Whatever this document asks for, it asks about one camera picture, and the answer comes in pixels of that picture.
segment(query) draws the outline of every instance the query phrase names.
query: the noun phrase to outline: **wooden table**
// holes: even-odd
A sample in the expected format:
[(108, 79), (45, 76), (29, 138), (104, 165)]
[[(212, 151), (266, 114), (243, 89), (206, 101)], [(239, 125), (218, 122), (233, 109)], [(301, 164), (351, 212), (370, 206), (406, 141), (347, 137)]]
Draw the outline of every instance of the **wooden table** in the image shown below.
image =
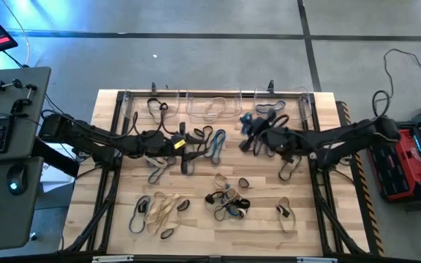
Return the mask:
[[(93, 125), (110, 129), (117, 93), (117, 90), (99, 91), (91, 120)], [(338, 127), (340, 123), (334, 95), (315, 93), (314, 97), (321, 130)], [(177, 106), (176, 101), (172, 99), (163, 101), (169, 102), (171, 107)], [(181, 121), (186, 122), (186, 130), (191, 133), (193, 128), (201, 129), (206, 125), (202, 120), (190, 119), (186, 114), (185, 101), (185, 98), (181, 98), (178, 114), (167, 119), (165, 124), (168, 130), (177, 130)], [(253, 103), (253, 99), (243, 99), (242, 113), (252, 112)], [(139, 112), (139, 130), (156, 129), (157, 124), (152, 121), (146, 110), (146, 99), (135, 99), (133, 111), (136, 110)], [(287, 102), (284, 112), (296, 116), (297, 105)], [(107, 248), (109, 254), (322, 255), (307, 158), (303, 158), (290, 182), (282, 183), (277, 177), (282, 160), (278, 156), (268, 158), (262, 154), (254, 157), (240, 152), (238, 144), (243, 135), (235, 124), (235, 119), (212, 123), (214, 132), (217, 129), (225, 129), (227, 132), (225, 146), (221, 152), (221, 164), (214, 166), (209, 159), (198, 158), (194, 161), (195, 172), (190, 176), (181, 174), (178, 159), (178, 163), (163, 174), (158, 184), (150, 185), (147, 177), (153, 170), (146, 166), (145, 160), (124, 158)], [(291, 129), (302, 129), (300, 121), (297, 120), (291, 120), (287, 125)], [(118, 127), (118, 133), (121, 133), (122, 124)], [(93, 165), (89, 160), (84, 162), (80, 172), (91, 169)], [(294, 166), (295, 163), (288, 164), (286, 169)], [(352, 176), (348, 167), (339, 166), (338, 170)], [(250, 182), (249, 189), (240, 191), (243, 197), (251, 201), (249, 212), (243, 220), (227, 216), (227, 219), (218, 222), (212, 212), (205, 209), (204, 197), (215, 191), (213, 176), (217, 172), (227, 176), (230, 184), (235, 187), (238, 185), (238, 178), (245, 177)], [(64, 227), (66, 246), (74, 241), (92, 217), (100, 173), (101, 170), (91, 172), (76, 182)], [(357, 244), (368, 251), (354, 186), (335, 173), (330, 177), (339, 221)], [(167, 240), (160, 240), (159, 234), (152, 236), (146, 231), (132, 234), (128, 230), (129, 219), (138, 198), (144, 194), (153, 195), (155, 191), (180, 194), (191, 201), (188, 210), (181, 213), (181, 226)], [(282, 232), (275, 209), (276, 200), (283, 196), (290, 198), (292, 209), (297, 216), (296, 232), (290, 234)], [(331, 248), (334, 248), (332, 228), (329, 221), (325, 220), (329, 243)], [(101, 240), (103, 223), (102, 219), (97, 232), (96, 247)]]

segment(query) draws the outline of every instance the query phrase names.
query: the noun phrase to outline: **gray desk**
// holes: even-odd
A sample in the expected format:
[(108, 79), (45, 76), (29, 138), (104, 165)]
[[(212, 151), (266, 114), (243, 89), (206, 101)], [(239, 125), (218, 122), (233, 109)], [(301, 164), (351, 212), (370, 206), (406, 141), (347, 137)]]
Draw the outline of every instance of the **gray desk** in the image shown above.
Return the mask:
[(25, 159), (28, 188), (25, 193), (13, 196), (9, 193), (6, 174), (18, 161), (0, 162), (0, 249), (18, 248), (29, 240), (35, 200), (42, 174), (43, 158)]
[[(0, 70), (0, 80), (11, 83), (13, 79), (19, 79), (23, 85), (33, 84), (38, 90), (32, 92), (32, 105), (23, 108), (23, 112), (29, 114), (28, 118), (39, 122), (40, 111), (47, 91), (51, 69), (49, 67), (27, 69)], [(12, 104), (17, 99), (24, 99), (29, 92), (26, 88), (9, 87), (6, 91), (0, 91), (0, 113), (10, 114)], [(24, 118), (16, 118), (12, 127), (9, 148), (6, 153), (0, 154), (1, 160), (23, 159), (31, 155), (34, 147), (37, 125)]]

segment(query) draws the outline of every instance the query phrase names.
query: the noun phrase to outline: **gray floor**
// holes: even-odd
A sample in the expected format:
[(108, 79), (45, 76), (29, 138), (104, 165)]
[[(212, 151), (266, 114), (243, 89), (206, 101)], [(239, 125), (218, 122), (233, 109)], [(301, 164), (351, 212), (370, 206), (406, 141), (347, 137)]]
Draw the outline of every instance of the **gray floor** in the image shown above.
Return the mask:
[[(296, 0), (7, 2), (24, 27), (34, 32), (303, 33)], [(421, 0), (305, 0), (304, 5), (311, 34), (421, 36)], [(0, 23), (18, 30), (1, 1)], [(313, 91), (305, 41), (298, 39), (30, 37), (29, 64), (50, 66), (52, 100), (76, 118), (89, 120), (100, 88), (147, 88), (153, 81), (159, 87), (252, 90), (273, 79), (278, 90), (304, 85)], [(22, 37), (16, 40), (20, 46), (9, 53), (23, 61), (25, 42)], [(378, 89), (390, 89), (382, 59), (392, 47), (416, 53), (421, 60), (417, 41), (313, 41), (322, 91), (334, 92), (337, 100), (346, 102), (353, 120), (371, 118), (371, 96)], [(388, 56), (388, 63), (395, 84), (388, 115), (410, 119), (421, 108), (421, 69), (397, 53)], [(0, 69), (13, 67), (0, 54)], [(386, 204), (372, 177), (368, 184), (386, 255), (421, 259), (421, 211), (407, 213), (404, 205)], [(56, 194), (48, 199), (53, 204), (46, 207), (65, 203)], [(65, 208), (38, 210), (33, 228), (41, 229), (45, 238), (4, 255), (56, 250), (65, 216)]]

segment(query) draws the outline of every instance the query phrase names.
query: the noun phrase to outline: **computer mouse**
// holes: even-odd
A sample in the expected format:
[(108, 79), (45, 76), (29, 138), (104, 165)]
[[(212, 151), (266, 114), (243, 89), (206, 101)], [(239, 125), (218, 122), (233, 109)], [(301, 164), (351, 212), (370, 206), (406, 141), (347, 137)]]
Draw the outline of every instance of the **computer mouse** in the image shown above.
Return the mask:
[(7, 171), (7, 187), (12, 195), (21, 195), (27, 189), (27, 166), (23, 163), (14, 164)]

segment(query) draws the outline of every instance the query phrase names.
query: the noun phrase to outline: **wooden tabletop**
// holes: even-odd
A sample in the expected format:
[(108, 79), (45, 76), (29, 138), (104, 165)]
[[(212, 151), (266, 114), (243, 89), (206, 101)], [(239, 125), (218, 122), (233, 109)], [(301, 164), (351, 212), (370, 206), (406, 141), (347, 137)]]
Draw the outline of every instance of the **wooden tabletop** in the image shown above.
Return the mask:
[[(109, 130), (118, 90), (100, 90), (91, 123)], [(334, 95), (332, 93), (315, 93), (316, 108), (321, 130), (340, 126)], [(178, 129), (179, 122), (186, 122), (186, 130), (192, 134), (193, 128), (201, 129), (209, 125), (202, 118), (186, 114), (186, 99), (161, 99), (170, 105), (170, 109), (178, 109), (178, 114), (165, 121), (168, 130)], [(139, 112), (138, 129), (156, 129), (147, 111), (147, 98), (134, 99), (133, 112)], [(302, 129), (301, 122), (296, 120), (298, 108), (295, 101), (286, 100), (284, 113), (291, 116), (287, 124), (291, 129)], [(242, 114), (253, 112), (253, 99), (243, 99)], [(116, 197), (113, 223), (110, 233), (109, 254), (175, 254), (175, 255), (232, 255), (232, 256), (321, 256), (314, 198), (308, 172), (307, 158), (303, 157), (300, 166), (293, 172), (289, 183), (278, 179), (277, 173), (283, 161), (278, 156), (269, 158), (262, 153), (258, 157), (244, 154), (238, 144), (244, 138), (237, 125), (237, 118), (225, 118), (211, 124), (214, 132), (224, 129), (227, 132), (224, 149), (221, 152), (221, 164), (215, 166), (209, 159), (199, 157), (194, 160), (193, 175), (182, 175), (179, 163), (167, 169), (157, 184), (151, 185), (147, 178), (153, 169), (146, 166), (144, 159), (124, 158)], [(118, 125), (121, 133), (121, 122)], [(80, 166), (84, 172), (93, 167), (91, 160)], [(288, 164), (285, 171), (295, 167)], [(349, 167), (338, 166), (339, 171), (352, 176)], [(250, 188), (241, 189), (242, 197), (251, 201), (247, 216), (240, 220), (227, 216), (218, 222), (213, 213), (206, 208), (204, 197), (215, 191), (214, 175), (220, 172), (229, 178), (229, 183), (238, 187), (238, 178), (245, 177)], [(84, 230), (92, 217), (101, 170), (91, 172), (80, 178), (75, 185), (71, 205), (64, 226), (66, 246)], [(348, 180), (331, 173), (331, 184), (339, 221), (347, 232), (365, 251), (368, 244), (363, 228), (360, 207), (355, 188)], [(181, 225), (166, 240), (160, 240), (159, 234), (150, 235), (144, 231), (132, 234), (128, 229), (129, 219), (137, 200), (142, 195), (153, 195), (156, 191), (166, 194), (180, 194), (189, 199), (189, 208), (181, 212)], [(284, 233), (278, 221), (275, 209), (276, 200), (289, 197), (291, 207), (297, 218), (296, 231)], [(96, 247), (101, 240), (105, 217), (100, 222), (97, 232)], [(328, 238), (331, 248), (334, 247), (332, 228), (326, 219)]]

